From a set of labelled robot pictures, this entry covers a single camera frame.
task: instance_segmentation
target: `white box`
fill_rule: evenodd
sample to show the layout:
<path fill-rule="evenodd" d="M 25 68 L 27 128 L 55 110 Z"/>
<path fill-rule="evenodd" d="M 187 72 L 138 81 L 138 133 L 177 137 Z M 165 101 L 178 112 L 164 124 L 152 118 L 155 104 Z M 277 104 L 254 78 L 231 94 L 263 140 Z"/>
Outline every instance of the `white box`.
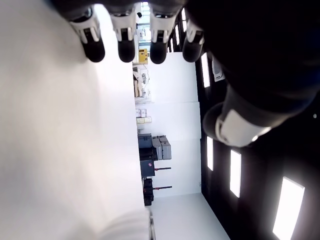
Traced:
<path fill-rule="evenodd" d="M 147 109 L 141 109 L 141 117 L 146 118 L 147 117 Z"/>
<path fill-rule="evenodd" d="M 136 118 L 141 118 L 141 110 L 140 109 L 136 109 L 135 110 L 135 117 Z"/>
<path fill-rule="evenodd" d="M 145 123 L 145 119 L 143 117 L 137 117 L 136 118 L 136 123 L 137 124 L 144 124 Z"/>
<path fill-rule="evenodd" d="M 143 119 L 145 124 L 152 123 L 152 117 L 150 116 L 144 117 Z"/>

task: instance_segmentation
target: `yellow object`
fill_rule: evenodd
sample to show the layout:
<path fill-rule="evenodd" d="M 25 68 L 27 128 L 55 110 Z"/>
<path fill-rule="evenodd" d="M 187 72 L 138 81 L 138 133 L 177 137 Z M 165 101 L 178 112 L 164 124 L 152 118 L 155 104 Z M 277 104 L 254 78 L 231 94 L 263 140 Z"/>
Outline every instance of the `yellow object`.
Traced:
<path fill-rule="evenodd" d="M 147 49 L 139 49 L 139 63 L 147 64 L 148 63 L 148 52 Z"/>

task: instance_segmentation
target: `person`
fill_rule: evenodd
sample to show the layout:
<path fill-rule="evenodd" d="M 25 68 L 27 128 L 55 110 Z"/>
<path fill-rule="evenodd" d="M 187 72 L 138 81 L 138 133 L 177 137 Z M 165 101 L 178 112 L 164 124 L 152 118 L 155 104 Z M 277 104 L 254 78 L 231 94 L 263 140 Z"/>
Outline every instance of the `person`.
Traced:
<path fill-rule="evenodd" d="M 141 12 L 137 12 L 137 14 L 135 15 L 136 29 L 138 29 L 138 23 L 141 18 L 142 18 Z"/>

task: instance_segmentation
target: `robotic hand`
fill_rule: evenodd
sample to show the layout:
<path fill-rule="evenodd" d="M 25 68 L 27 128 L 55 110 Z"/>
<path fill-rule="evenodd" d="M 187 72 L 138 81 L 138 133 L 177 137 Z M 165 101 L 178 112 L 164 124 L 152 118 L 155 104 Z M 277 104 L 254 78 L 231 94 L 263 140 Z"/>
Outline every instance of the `robotic hand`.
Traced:
<path fill-rule="evenodd" d="M 86 56 L 105 56 L 99 21 L 92 5 L 104 4 L 123 62 L 135 55 L 137 0 L 51 0 L 71 24 Z M 184 6 L 190 20 L 183 57 L 195 62 L 205 51 L 214 55 L 228 81 L 224 103 L 203 119 L 206 134 L 230 146 L 243 147 L 302 112 L 320 87 L 320 3 L 285 0 L 148 0 L 150 58 L 161 64 L 175 19 Z"/>
<path fill-rule="evenodd" d="M 123 62 L 129 63 L 135 57 L 134 34 L 136 32 L 135 6 L 137 0 L 51 0 L 58 12 L 69 21 L 79 35 L 86 56 L 92 62 L 100 62 L 105 56 L 99 21 L 92 5 L 102 3 L 108 10 L 113 30 L 118 40 L 118 53 Z M 168 40 L 177 14 L 187 0 L 149 0 L 151 46 L 150 58 L 155 64 L 166 59 Z M 202 30 L 189 21 L 183 56 L 195 62 L 204 43 Z"/>

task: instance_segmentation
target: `ceiling light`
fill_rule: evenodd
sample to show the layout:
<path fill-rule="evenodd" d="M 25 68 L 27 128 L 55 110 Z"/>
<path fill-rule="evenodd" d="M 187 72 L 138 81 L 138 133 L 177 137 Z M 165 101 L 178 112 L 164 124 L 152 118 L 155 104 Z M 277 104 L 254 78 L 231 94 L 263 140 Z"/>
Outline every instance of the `ceiling light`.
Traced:
<path fill-rule="evenodd" d="M 182 9 L 181 16 L 182 16 L 182 20 L 186 20 L 186 13 L 184 8 Z"/>
<path fill-rule="evenodd" d="M 175 26 L 175 40 L 176 40 L 176 44 L 179 45 L 180 39 L 179 39 L 178 25 Z"/>
<path fill-rule="evenodd" d="M 305 187 L 284 177 L 273 233 L 280 240 L 290 240 L 294 232 Z"/>
<path fill-rule="evenodd" d="M 173 42 L 172 38 L 170 40 L 170 45 L 171 45 L 171 52 L 174 52 L 174 42 Z"/>
<path fill-rule="evenodd" d="M 187 21 L 182 22 L 183 31 L 185 32 L 187 30 Z"/>
<path fill-rule="evenodd" d="M 258 136 L 254 136 L 251 141 L 254 142 L 257 139 L 258 139 Z"/>
<path fill-rule="evenodd" d="M 240 197 L 241 184 L 241 154 L 230 151 L 230 190 L 238 198 Z"/>
<path fill-rule="evenodd" d="M 206 137 L 206 164 L 208 168 L 214 170 L 214 140 L 211 137 Z"/>
<path fill-rule="evenodd" d="M 201 65 L 202 65 L 203 85 L 205 88 L 207 88 L 207 87 L 210 87 L 207 53 L 202 55 Z"/>

